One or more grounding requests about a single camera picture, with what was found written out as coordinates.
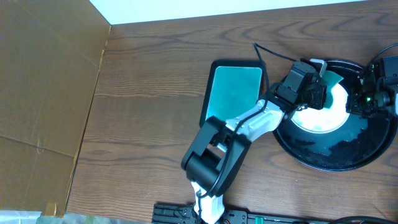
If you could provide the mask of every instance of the wooden table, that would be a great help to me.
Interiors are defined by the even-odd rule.
[[[180,161],[199,130],[210,65],[257,59],[253,41],[293,58],[364,64],[398,42],[398,1],[112,26],[67,212],[150,222],[156,202],[193,202]],[[291,62],[263,57],[271,82],[289,71]],[[290,157],[268,133],[224,198],[252,212],[398,221],[398,142],[363,168],[324,172]]]

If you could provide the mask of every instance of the cardboard box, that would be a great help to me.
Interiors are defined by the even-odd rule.
[[[65,213],[109,29],[89,1],[0,1],[0,209]]]

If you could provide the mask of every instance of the light blue surface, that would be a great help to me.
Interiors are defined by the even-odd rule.
[[[361,0],[90,0],[111,25],[353,1]]]
[[[251,67],[216,69],[206,119],[216,116],[224,121],[253,108],[259,96],[262,70]]]

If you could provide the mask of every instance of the teal sponge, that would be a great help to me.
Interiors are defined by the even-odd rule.
[[[331,89],[344,78],[337,75],[335,72],[326,71],[322,76],[321,83],[326,85],[326,101],[323,108],[330,109],[333,104],[333,96],[331,95]]]

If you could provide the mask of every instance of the black plate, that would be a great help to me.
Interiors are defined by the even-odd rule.
[[[342,60],[326,62],[327,70],[344,78],[340,85],[345,90],[360,85],[358,73],[362,66]],[[390,146],[398,125],[397,118],[386,117],[378,114],[362,118],[350,114],[345,124],[325,134],[306,132],[288,120],[273,133],[286,152],[308,166],[330,171],[352,170],[374,161]]]

